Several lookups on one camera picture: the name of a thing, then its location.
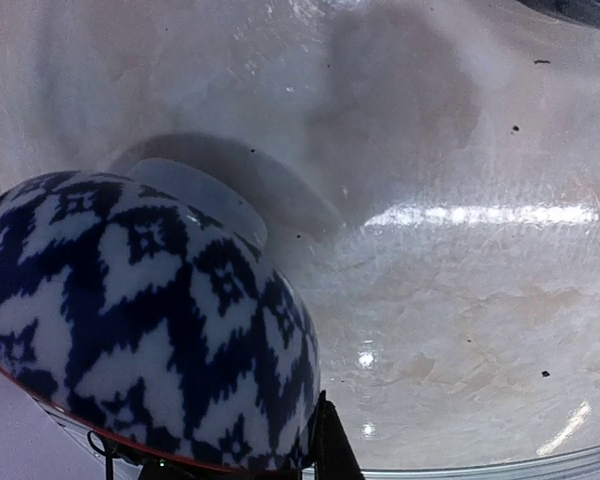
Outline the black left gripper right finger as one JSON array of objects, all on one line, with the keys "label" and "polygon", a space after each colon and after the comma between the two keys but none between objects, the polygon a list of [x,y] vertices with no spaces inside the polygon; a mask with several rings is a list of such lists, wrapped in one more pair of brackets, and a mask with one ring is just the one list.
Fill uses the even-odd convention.
[{"label": "black left gripper right finger", "polygon": [[338,412],[323,390],[318,399],[312,440],[314,475],[319,480],[364,480]]}]

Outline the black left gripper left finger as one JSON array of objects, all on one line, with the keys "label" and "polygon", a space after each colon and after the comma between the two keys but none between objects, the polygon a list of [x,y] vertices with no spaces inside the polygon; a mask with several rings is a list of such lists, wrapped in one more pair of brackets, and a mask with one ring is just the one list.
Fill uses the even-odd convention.
[{"label": "black left gripper left finger", "polygon": [[143,454],[113,436],[89,430],[87,442],[104,463],[105,479],[148,479]]}]

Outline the blue white patterned bowl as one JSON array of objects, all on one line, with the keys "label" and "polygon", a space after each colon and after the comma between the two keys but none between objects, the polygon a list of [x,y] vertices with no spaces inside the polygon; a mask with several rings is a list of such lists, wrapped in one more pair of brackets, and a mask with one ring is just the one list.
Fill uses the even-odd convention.
[{"label": "blue white patterned bowl", "polygon": [[319,346],[243,236],[125,176],[56,171],[0,195],[0,372],[153,458],[313,463]]}]

